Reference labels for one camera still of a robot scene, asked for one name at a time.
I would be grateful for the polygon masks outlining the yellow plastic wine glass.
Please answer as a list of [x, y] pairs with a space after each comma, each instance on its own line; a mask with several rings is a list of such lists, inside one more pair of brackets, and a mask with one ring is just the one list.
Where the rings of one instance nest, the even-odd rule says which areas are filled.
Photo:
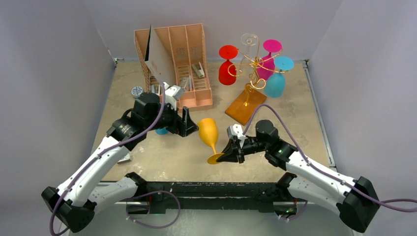
[[211, 165], [218, 164], [217, 159], [224, 153], [217, 152], [216, 150], [219, 134], [215, 120], [212, 118], [204, 118], [197, 123], [197, 126], [199, 128], [200, 140], [213, 151], [213, 155], [207, 159], [207, 163]]

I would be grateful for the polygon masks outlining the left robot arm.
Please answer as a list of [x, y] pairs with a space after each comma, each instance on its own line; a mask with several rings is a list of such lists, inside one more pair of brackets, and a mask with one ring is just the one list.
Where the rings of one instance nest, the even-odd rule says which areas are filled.
[[142, 93], [135, 99], [133, 108], [112, 124], [98, 148], [71, 177], [58, 187], [45, 188], [41, 197], [52, 213], [51, 235], [56, 235], [55, 218], [77, 233], [108, 206], [125, 199], [141, 201], [154, 193], [148, 189], [147, 181], [134, 172], [103, 189], [95, 188], [120, 159], [147, 137], [149, 131], [165, 128], [181, 137], [198, 131], [189, 109], [183, 107], [179, 116], [176, 104], [165, 103], [151, 92]]

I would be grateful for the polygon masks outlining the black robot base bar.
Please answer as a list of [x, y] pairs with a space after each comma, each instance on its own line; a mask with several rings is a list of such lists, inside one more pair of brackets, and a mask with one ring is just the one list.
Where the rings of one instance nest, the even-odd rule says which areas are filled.
[[146, 181], [135, 172], [126, 177], [139, 186], [132, 200], [148, 202], [151, 214], [165, 214], [168, 209], [193, 209], [257, 210], [292, 216], [301, 202], [287, 189], [294, 174], [285, 174], [278, 182]]

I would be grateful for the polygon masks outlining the blue plastic wine glass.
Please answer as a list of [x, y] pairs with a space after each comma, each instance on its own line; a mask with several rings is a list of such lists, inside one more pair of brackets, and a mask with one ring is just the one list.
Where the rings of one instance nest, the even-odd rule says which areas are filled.
[[166, 135], [169, 133], [169, 131], [166, 128], [160, 128], [155, 130], [156, 134], [158, 135]]

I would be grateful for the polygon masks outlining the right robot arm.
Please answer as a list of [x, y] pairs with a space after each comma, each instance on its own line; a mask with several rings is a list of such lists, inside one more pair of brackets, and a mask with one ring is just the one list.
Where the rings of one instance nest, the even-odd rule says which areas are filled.
[[355, 179], [340, 174], [313, 159], [302, 156], [294, 145], [282, 140], [270, 120], [256, 123], [254, 137], [243, 134], [242, 126], [228, 127], [229, 141], [218, 157], [210, 164], [221, 162], [243, 163], [245, 156], [263, 152], [266, 160], [291, 174], [292, 179], [276, 187], [282, 200], [301, 198], [335, 212], [352, 230], [364, 233], [379, 210], [379, 205], [358, 191], [377, 199], [373, 184], [365, 177]]

